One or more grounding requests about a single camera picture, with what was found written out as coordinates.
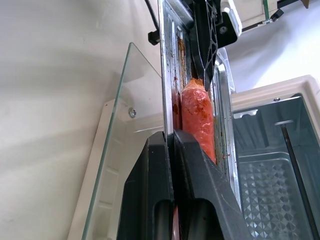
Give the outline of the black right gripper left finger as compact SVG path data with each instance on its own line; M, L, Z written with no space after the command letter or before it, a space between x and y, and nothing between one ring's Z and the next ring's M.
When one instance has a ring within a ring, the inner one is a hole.
M116 240L172 240L174 191L163 132L151 135L124 183Z

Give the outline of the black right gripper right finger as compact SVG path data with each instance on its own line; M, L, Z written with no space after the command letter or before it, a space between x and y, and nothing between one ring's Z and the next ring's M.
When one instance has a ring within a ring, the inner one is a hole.
M250 240L226 176L189 133L173 134L173 189L181 240Z

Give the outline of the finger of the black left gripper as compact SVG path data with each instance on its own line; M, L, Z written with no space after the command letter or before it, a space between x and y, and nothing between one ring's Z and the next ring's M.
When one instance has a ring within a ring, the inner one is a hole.
M207 70L210 33L205 0L193 0L193 27L190 30L191 52L197 78L209 80Z
M221 20L220 10L221 0L204 0L204 39L203 39L203 50L204 50L204 88L206 91L209 90L210 84L214 77L214 64L216 61L216 55L218 50L217 40L217 23Z

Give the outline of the silver metal baking tray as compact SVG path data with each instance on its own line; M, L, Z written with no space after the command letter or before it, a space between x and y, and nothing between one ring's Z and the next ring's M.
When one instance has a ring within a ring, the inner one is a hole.
M190 32L194 26L193 0L158 0L164 131L182 128L182 92L190 79L198 79ZM214 75L207 90L214 116L215 155L237 201L241 199L235 150L231 94L234 84L225 47L218 48Z

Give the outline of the glass toaster oven door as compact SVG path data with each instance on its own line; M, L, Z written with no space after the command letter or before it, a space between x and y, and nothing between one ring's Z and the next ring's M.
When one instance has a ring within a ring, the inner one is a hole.
M67 240L116 240L125 181L147 138L162 130L161 76L131 42L116 95L102 108Z

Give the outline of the red sausage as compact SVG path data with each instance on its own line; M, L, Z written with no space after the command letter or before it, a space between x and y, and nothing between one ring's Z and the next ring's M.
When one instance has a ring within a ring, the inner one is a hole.
M181 113L182 130L193 135L211 161L217 164L212 101L201 79L191 78L183 89Z

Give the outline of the cream toaster oven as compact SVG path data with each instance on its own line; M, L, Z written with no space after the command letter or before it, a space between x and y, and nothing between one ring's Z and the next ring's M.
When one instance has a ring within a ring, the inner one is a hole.
M311 75L236 93L233 132L253 240L320 240L320 82Z

